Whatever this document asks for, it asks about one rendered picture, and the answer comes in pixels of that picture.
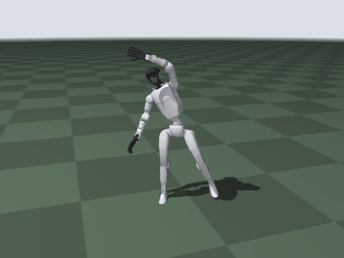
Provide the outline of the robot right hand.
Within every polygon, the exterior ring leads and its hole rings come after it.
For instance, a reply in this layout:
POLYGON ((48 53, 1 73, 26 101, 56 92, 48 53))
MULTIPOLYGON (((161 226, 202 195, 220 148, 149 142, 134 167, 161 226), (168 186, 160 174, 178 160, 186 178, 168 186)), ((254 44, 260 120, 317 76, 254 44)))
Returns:
POLYGON ((135 142, 136 142, 136 141, 139 141, 139 139, 137 139, 138 137, 139 137, 139 134, 136 134, 136 135, 133 137, 134 139, 130 142, 130 144, 129 144, 128 148, 127 148, 128 152, 129 152, 130 154, 132 153, 132 148, 133 148, 135 142))

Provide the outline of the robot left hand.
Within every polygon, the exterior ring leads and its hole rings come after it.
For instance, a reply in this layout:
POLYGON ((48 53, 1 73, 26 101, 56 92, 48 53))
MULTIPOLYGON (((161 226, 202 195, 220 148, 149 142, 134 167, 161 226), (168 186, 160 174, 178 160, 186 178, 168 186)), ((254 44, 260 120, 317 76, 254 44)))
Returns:
MULTIPOLYGON (((136 51, 134 51, 134 50, 128 49, 128 51, 135 52, 135 53, 127 52, 127 53, 129 53, 129 54, 133 54, 133 55, 127 55, 127 56, 131 56, 131 57, 135 57, 135 58, 136 58, 136 59, 131 59, 131 61, 135 61, 135 60, 138 60, 138 59, 140 59, 140 60, 141 60, 141 59, 145 60, 146 54, 147 54, 147 55, 151 55, 151 54, 148 54, 148 53, 143 53, 141 50, 136 49, 136 48, 134 48, 134 47, 130 47, 130 48, 136 50, 136 51)), ((148 61, 148 60, 145 60, 145 61, 148 61)))

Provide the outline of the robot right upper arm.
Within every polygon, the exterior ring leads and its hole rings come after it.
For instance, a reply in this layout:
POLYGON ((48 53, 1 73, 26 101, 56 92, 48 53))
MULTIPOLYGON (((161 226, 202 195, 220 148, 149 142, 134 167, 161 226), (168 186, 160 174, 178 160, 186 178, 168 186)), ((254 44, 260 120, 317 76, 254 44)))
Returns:
POLYGON ((146 103, 145 103, 145 108, 144 108, 144 114, 142 115, 141 120, 144 121, 149 121, 150 120, 150 111, 153 106, 153 99, 151 97, 151 94, 146 97, 146 103))

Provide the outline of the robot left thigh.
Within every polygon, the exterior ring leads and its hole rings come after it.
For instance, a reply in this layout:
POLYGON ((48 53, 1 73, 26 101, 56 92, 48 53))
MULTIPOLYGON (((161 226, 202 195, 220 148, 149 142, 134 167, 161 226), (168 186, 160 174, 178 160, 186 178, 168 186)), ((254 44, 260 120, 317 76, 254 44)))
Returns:
POLYGON ((198 170, 201 171, 205 168, 206 165, 199 148, 199 143, 196 140, 196 133, 193 130, 185 128, 184 140, 187 144, 189 151, 191 152, 196 161, 198 170))

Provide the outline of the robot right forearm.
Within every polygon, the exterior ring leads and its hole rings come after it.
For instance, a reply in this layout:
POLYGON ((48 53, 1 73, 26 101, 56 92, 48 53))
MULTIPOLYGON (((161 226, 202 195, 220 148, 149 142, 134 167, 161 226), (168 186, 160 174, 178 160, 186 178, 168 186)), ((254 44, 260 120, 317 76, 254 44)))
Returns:
MULTIPOLYGON (((143 114, 142 114, 142 115, 143 115, 143 114)), ((142 116, 141 116, 141 118, 142 118, 142 116)), ((138 126, 138 129, 137 129, 137 132, 136 132, 136 134, 139 134, 139 137, 138 137, 137 139, 141 139, 146 124, 147 124, 146 122, 144 122, 144 121, 142 121, 142 120, 140 119, 139 126, 138 126)), ((135 134, 135 135, 136 135, 136 134, 135 134)))

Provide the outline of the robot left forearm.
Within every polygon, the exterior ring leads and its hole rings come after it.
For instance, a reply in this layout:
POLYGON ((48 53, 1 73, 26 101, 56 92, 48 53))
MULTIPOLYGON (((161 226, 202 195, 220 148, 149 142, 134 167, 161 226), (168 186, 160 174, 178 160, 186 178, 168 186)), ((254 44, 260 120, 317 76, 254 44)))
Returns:
POLYGON ((145 56, 145 60, 151 61, 153 63, 156 63, 160 67, 164 67, 168 60, 161 59, 160 57, 157 57, 156 55, 147 55, 145 56))

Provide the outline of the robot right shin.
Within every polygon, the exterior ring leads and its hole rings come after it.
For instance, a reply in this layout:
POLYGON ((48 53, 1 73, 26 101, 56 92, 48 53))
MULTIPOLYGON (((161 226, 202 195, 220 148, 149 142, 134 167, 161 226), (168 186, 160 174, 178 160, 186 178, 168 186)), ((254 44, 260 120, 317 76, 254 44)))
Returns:
POLYGON ((168 171, 166 167, 160 165, 160 182, 161 182, 161 194, 166 194, 166 184, 168 180, 168 171))

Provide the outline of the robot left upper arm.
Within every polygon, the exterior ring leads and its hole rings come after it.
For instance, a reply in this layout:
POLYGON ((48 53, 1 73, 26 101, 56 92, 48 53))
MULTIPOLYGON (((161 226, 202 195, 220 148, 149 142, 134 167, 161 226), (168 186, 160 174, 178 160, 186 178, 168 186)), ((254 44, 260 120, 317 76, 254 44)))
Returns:
POLYGON ((178 88, 178 81, 177 81, 177 76, 175 72, 175 68, 172 63, 167 62, 164 66, 165 72, 169 73, 169 85, 172 90, 177 90, 178 88))

